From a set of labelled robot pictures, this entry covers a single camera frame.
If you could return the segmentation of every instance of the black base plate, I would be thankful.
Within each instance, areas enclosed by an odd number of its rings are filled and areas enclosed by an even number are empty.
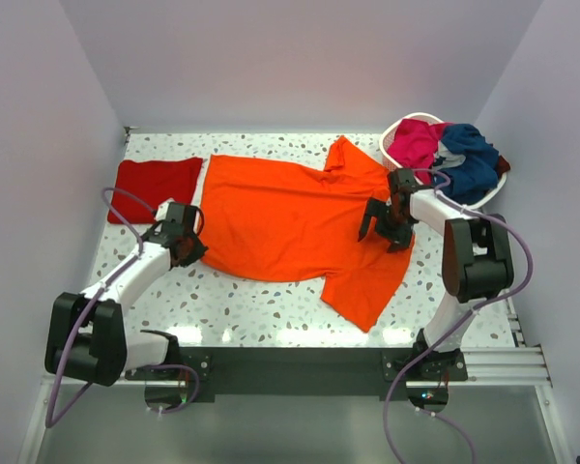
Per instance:
[[[407,360],[411,348],[181,348],[183,363],[195,369],[201,386],[197,401],[218,394],[309,396],[378,396],[384,399],[395,378],[395,361]],[[468,379],[460,353],[449,369],[450,381]],[[177,371],[137,369],[127,380],[175,380]],[[430,380],[409,374],[406,381]],[[405,382],[393,399],[408,398]]]

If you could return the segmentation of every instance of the orange t-shirt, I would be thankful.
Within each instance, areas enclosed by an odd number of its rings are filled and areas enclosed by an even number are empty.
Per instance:
[[[387,169],[347,138],[324,171],[293,162],[212,156],[204,181],[203,261],[268,281],[325,277],[321,299],[364,332],[406,273],[411,249],[387,253],[372,230],[358,242],[365,203],[389,197]]]

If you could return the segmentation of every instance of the red towel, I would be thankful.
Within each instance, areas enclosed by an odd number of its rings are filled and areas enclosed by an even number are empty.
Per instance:
[[[134,194],[153,208],[168,198],[189,204],[201,168],[202,158],[144,162],[125,160],[118,166],[116,187]],[[155,222],[146,208],[120,193],[112,196],[112,206],[132,224]],[[112,224],[122,223],[111,211],[107,214],[107,220]]]
[[[429,169],[446,126],[450,123],[430,126],[418,119],[402,119],[387,153],[403,167]],[[428,172],[418,172],[416,176],[426,185],[432,183]]]

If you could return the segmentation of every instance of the terrazzo table surface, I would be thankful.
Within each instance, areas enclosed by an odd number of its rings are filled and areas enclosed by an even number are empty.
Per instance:
[[[380,161],[379,134],[345,134]],[[289,160],[316,169],[325,164],[335,133],[163,133],[132,134],[127,160],[204,159],[193,199],[200,203],[211,154]],[[145,226],[137,226],[143,232]],[[369,333],[320,301],[324,278],[301,282],[258,282],[217,272],[202,263],[173,269],[126,308],[128,334],[154,329],[198,346],[410,346],[434,315],[445,293],[440,278],[442,238],[416,226],[411,265],[378,323]],[[113,269],[135,244],[126,227],[106,224],[90,283]],[[481,311],[463,347],[513,347],[506,304]]]

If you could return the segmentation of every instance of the white wall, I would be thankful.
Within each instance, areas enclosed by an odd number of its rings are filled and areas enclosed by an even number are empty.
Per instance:
[[[121,121],[376,130],[474,121],[541,0],[61,0]]]
[[[120,142],[60,4],[0,0],[0,463],[37,397],[52,302],[89,271]]]
[[[544,1],[478,125],[513,166],[493,207],[536,258],[516,307],[580,454],[580,0]]]

